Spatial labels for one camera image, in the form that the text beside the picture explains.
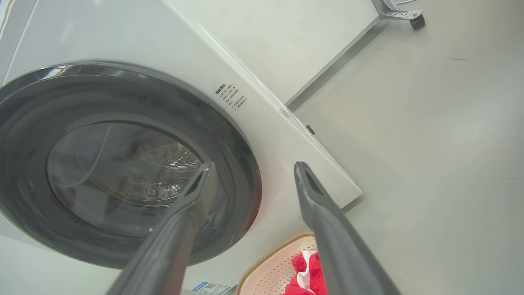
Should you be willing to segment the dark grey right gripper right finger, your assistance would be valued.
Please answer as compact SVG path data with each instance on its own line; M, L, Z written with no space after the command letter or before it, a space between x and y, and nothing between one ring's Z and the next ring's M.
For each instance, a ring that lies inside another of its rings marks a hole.
M398 295L384 268L305 162L294 165L303 221L313 231L329 295Z

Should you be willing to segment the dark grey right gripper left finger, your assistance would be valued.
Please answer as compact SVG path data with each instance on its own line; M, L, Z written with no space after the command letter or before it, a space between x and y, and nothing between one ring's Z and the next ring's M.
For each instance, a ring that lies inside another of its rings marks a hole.
M178 295L195 235L217 190L217 169L204 163L107 291L109 295Z

